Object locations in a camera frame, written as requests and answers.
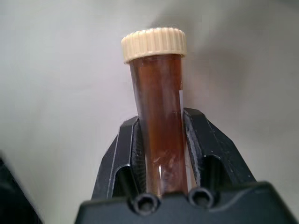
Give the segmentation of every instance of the cream screw cap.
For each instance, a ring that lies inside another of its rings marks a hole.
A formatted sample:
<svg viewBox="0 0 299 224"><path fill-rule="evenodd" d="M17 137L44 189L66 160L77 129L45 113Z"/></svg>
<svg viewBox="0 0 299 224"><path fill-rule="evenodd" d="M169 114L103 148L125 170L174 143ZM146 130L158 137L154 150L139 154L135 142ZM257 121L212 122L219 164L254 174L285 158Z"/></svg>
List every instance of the cream screw cap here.
<svg viewBox="0 0 299 224"><path fill-rule="evenodd" d="M185 34L177 28L140 30L123 38L121 45L125 63L151 55L187 53Z"/></svg>

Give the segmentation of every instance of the amber liquid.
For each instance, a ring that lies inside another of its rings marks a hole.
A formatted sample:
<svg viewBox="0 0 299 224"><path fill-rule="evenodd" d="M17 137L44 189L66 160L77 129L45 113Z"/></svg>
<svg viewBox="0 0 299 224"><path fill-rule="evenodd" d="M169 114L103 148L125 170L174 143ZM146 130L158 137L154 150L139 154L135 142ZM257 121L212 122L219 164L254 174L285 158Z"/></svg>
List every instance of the amber liquid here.
<svg viewBox="0 0 299 224"><path fill-rule="evenodd" d="M147 192L187 192L185 132L179 91L180 55L157 55L130 62L146 159Z"/></svg>

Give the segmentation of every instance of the test tube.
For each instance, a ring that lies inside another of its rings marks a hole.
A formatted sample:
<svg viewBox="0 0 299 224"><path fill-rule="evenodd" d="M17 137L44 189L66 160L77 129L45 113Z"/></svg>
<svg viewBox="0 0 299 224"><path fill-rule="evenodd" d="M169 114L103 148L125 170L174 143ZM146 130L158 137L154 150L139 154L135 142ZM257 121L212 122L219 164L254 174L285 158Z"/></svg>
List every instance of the test tube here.
<svg viewBox="0 0 299 224"><path fill-rule="evenodd" d="M176 28L142 30L121 44L141 124L147 192L186 193L181 63L185 34Z"/></svg>

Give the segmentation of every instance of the plastic tube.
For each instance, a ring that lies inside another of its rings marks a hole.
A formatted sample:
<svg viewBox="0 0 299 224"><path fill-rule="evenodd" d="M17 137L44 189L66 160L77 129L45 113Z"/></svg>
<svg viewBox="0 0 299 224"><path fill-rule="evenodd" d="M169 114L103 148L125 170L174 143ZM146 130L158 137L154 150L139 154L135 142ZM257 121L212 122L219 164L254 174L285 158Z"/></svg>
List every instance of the plastic tube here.
<svg viewBox="0 0 299 224"><path fill-rule="evenodd" d="M141 123L147 192L187 192L181 67L185 35L172 28L139 31L125 37L122 46Z"/></svg>

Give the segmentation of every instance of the gray background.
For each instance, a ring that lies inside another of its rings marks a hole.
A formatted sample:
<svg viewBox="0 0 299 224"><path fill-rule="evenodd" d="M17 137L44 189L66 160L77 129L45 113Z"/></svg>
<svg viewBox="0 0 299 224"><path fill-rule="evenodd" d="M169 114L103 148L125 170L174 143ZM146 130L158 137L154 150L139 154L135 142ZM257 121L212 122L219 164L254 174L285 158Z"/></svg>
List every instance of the gray background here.
<svg viewBox="0 0 299 224"><path fill-rule="evenodd" d="M187 36L184 105L299 214L298 21L295 1L2 0L0 149L42 219L73 223L136 115L122 37L175 26Z"/></svg>

